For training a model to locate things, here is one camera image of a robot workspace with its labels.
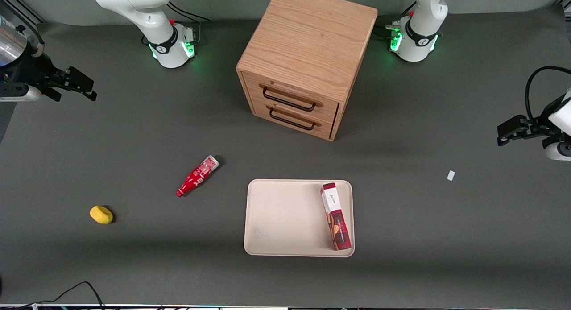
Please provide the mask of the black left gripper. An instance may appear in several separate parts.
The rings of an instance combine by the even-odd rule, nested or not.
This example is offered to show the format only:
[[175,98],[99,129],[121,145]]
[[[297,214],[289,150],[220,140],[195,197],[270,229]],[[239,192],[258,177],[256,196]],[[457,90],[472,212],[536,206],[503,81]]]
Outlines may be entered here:
[[558,106],[546,106],[540,115],[534,116],[531,112],[531,106],[528,106],[529,119],[524,115],[515,115],[498,125],[498,147],[503,147],[511,141],[527,140],[537,137],[547,137],[548,139],[557,141],[558,127],[555,127],[554,123],[551,123],[549,120],[549,116],[553,114],[557,108]]

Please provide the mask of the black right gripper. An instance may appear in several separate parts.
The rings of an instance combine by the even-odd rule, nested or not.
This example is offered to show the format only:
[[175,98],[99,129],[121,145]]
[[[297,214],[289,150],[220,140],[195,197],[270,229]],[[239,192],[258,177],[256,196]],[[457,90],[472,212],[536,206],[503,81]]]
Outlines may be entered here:
[[55,88],[65,89],[66,86],[68,91],[80,93],[91,101],[97,98],[97,93],[93,91],[94,81],[90,77],[73,66],[66,71],[60,70],[45,55],[37,58],[22,56],[17,68],[17,82],[37,88],[53,101],[61,101],[62,98]]

